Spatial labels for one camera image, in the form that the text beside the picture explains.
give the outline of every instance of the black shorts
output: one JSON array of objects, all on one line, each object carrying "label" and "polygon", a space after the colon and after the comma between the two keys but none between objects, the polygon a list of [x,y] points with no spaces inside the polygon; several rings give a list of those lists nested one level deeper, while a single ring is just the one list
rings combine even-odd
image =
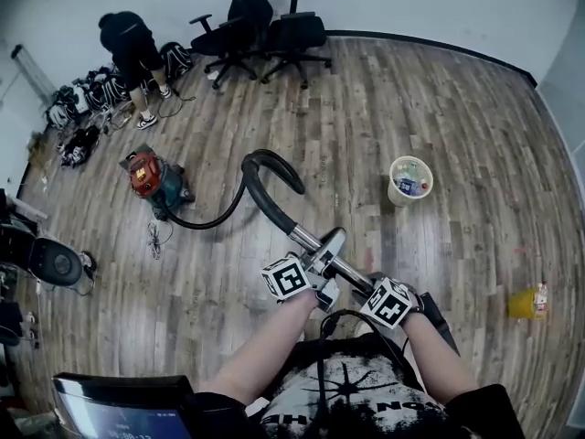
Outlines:
[{"label": "black shorts", "polygon": [[112,54],[128,91],[135,90],[145,77],[150,77],[149,70],[165,66],[154,44],[153,33],[145,25],[121,34],[115,41]]}]

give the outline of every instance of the hand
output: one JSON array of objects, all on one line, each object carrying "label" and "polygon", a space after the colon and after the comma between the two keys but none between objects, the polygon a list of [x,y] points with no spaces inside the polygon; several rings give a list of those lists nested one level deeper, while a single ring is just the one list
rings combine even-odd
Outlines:
[{"label": "hand", "polygon": [[313,311],[319,305],[319,300],[317,299],[317,293],[313,289],[305,289],[299,294],[295,294],[293,297],[288,298],[283,304],[302,305],[310,311]]}]

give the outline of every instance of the pile of clothes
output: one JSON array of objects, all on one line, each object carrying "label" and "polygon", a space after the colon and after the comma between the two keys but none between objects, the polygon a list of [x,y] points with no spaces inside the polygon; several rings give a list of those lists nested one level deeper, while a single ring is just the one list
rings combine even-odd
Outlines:
[{"label": "pile of clothes", "polygon": [[76,130],[66,145],[58,146],[58,151],[61,153],[61,167],[75,168],[84,164],[90,159],[99,140],[100,129],[95,125]]}]

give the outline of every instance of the wrist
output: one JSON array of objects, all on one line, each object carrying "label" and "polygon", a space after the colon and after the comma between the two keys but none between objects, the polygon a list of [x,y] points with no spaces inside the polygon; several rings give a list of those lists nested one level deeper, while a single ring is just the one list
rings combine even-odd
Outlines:
[{"label": "wrist", "polygon": [[411,312],[407,314],[406,317],[401,322],[402,330],[409,334],[409,331],[416,327],[421,321],[426,319],[427,317],[421,312]]}]

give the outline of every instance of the office chair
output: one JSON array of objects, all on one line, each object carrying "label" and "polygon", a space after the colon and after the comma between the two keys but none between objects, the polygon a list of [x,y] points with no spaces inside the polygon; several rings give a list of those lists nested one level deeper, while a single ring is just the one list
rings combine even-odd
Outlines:
[{"label": "office chair", "polygon": [[240,67],[248,72],[251,80],[258,79],[255,71],[250,68],[244,59],[258,55],[258,50],[250,51],[250,47],[258,39],[258,25],[256,19],[247,11],[242,0],[232,0],[228,12],[228,21],[212,30],[207,22],[211,15],[203,15],[189,21],[190,25],[201,23],[206,33],[191,41],[191,47],[199,54],[218,56],[219,59],[209,63],[204,68],[209,73],[212,67],[221,67],[218,77],[211,87],[219,88],[219,81],[231,67]]},{"label": "office chair", "polygon": [[328,69],[332,66],[332,60],[328,57],[304,53],[308,48],[323,46],[327,36],[323,20],[314,12],[297,13],[297,4],[298,0],[291,0],[289,14],[282,15],[281,19],[272,22],[268,29],[264,46],[266,54],[268,57],[277,57],[280,61],[262,77],[263,84],[270,82],[269,77],[272,74],[292,64],[301,74],[303,80],[301,88],[306,90],[309,87],[309,81],[301,62],[324,62]]}]

